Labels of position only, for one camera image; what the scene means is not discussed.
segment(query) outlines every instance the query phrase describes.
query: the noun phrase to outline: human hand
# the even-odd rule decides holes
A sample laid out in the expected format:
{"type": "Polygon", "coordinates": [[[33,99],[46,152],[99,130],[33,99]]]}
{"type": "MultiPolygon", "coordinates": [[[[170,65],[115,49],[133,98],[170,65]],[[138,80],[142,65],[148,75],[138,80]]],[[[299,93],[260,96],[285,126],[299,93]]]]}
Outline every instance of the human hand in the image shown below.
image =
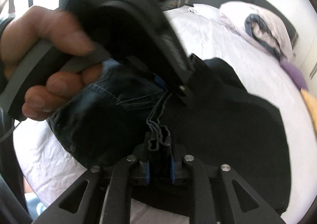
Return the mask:
{"type": "MultiPolygon", "coordinates": [[[[94,50],[92,40],[82,31],[73,15],[33,6],[23,16],[14,19],[2,34],[0,57],[7,79],[41,38],[50,40],[60,51],[75,56],[86,56],[94,50]]],[[[80,74],[57,72],[51,75],[45,86],[37,85],[27,90],[22,113],[34,120],[45,120],[86,85],[96,81],[101,73],[102,65],[99,63],[80,74]]]]}

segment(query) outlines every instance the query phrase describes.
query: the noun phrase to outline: mattress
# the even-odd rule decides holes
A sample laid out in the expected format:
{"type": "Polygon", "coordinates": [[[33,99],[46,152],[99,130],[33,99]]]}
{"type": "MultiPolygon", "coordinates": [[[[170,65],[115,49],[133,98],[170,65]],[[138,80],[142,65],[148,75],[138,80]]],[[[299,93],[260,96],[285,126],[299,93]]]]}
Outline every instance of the mattress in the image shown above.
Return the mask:
{"type": "MultiPolygon", "coordinates": [[[[282,218],[287,224],[296,224],[317,195],[317,142],[298,89],[273,56],[259,51],[223,23],[191,13],[187,7],[167,11],[166,16],[188,55],[222,58],[234,68],[250,93],[280,109],[292,170],[290,203],[282,218]]],[[[46,121],[24,121],[14,131],[14,146],[23,174],[45,206],[85,171],[60,145],[46,121]]],[[[189,223],[187,217],[132,200],[131,223],[153,220],[157,224],[189,223]]]]}

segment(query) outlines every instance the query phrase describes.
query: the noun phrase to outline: silver bolt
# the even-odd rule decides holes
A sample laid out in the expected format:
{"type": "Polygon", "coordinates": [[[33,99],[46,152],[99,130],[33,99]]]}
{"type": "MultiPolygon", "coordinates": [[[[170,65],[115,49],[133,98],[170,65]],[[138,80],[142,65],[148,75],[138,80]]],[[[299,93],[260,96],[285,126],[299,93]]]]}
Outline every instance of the silver bolt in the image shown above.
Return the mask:
{"type": "Polygon", "coordinates": [[[223,171],[229,171],[229,170],[230,170],[230,166],[227,165],[227,164],[224,164],[224,165],[221,165],[221,169],[222,169],[223,171]]]}
{"type": "Polygon", "coordinates": [[[190,154],[187,154],[187,155],[184,156],[184,159],[187,162],[192,162],[194,160],[194,156],[190,155],[190,154]]]}
{"type": "Polygon", "coordinates": [[[98,166],[98,165],[92,166],[92,167],[90,168],[90,171],[91,171],[92,173],[97,173],[97,172],[100,171],[100,166],[98,166]]]}
{"type": "Polygon", "coordinates": [[[129,155],[126,160],[128,162],[135,162],[137,160],[137,157],[135,155],[129,155]]]}

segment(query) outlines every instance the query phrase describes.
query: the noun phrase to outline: purple object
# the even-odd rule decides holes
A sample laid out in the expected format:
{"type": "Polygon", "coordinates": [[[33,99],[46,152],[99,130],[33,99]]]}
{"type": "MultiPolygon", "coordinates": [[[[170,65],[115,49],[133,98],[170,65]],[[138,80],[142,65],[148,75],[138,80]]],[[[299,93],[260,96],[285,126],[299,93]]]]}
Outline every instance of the purple object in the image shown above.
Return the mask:
{"type": "Polygon", "coordinates": [[[307,83],[305,81],[303,73],[294,65],[287,62],[286,60],[281,61],[281,67],[293,80],[294,84],[299,90],[305,89],[308,91],[307,83]]]}

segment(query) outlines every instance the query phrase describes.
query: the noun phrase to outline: dark sleeve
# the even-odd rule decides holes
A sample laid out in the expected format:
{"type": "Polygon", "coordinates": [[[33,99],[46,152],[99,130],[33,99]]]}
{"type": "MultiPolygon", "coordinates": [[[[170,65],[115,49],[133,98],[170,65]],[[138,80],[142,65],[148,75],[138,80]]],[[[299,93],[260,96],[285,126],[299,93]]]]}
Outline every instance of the dark sleeve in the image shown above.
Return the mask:
{"type": "MultiPolygon", "coordinates": [[[[7,27],[7,25],[13,20],[13,18],[7,18],[4,21],[0,21],[0,41],[1,41],[1,36],[4,31],[4,29],[7,27]]],[[[4,66],[3,62],[0,57],[0,94],[4,91],[5,87],[7,86],[7,79],[4,76],[4,66]]]]}

